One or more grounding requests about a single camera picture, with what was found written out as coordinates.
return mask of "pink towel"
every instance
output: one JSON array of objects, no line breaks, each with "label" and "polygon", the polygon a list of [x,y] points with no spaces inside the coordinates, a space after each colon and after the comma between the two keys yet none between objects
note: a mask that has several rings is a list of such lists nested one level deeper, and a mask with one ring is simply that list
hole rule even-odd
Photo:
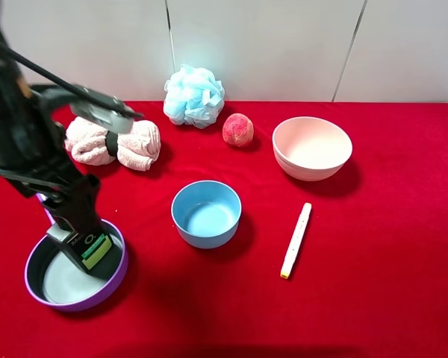
[{"label": "pink towel", "polygon": [[[115,156],[110,155],[107,135],[108,131],[103,127],[76,117],[66,130],[65,148],[79,163],[91,166],[109,164]],[[116,136],[109,136],[108,140],[113,138],[116,140]],[[116,157],[121,164],[144,172],[159,156],[159,129],[150,121],[135,122],[128,134],[118,134],[117,146]]]}]

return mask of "white bowl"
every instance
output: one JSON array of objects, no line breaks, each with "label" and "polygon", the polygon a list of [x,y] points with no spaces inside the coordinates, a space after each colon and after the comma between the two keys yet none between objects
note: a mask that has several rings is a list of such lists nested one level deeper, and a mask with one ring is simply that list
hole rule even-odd
[{"label": "white bowl", "polygon": [[315,117],[283,121],[272,135],[277,163],[290,176],[305,181],[335,174],[352,154],[352,141],[337,125]]}]

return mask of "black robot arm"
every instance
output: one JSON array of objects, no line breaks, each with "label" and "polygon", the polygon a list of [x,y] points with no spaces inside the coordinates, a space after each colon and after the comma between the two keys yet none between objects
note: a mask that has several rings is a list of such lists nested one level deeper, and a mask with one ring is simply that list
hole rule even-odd
[{"label": "black robot arm", "polygon": [[[29,86],[16,60],[57,84]],[[48,236],[80,269],[91,272],[93,263],[83,253],[103,234],[95,211],[99,180],[77,170],[63,148],[65,132],[52,120],[52,112],[66,104],[72,111],[123,133],[132,117],[140,116],[117,98],[86,87],[68,84],[7,47],[0,31],[0,176],[22,195],[36,193],[56,221]]]}]

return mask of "purple bowl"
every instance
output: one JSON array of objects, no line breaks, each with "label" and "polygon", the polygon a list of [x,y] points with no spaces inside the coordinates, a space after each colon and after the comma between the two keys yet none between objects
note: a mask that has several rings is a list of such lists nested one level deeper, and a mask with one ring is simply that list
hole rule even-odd
[{"label": "purple bowl", "polygon": [[102,222],[115,244],[112,248],[115,251],[112,254],[108,252],[101,260],[115,260],[117,263],[109,278],[98,279],[83,273],[44,236],[34,247],[25,266],[25,285],[35,300],[56,310],[76,312],[100,304],[118,288],[128,268],[128,252],[118,228],[106,220]]}]

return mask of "red ball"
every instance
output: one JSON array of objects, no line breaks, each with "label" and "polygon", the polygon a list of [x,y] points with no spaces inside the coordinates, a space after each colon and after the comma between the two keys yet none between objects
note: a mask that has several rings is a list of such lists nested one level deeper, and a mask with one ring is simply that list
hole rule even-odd
[{"label": "red ball", "polygon": [[224,142],[236,147],[249,145],[254,137],[254,125],[241,113],[231,114],[223,127]]}]

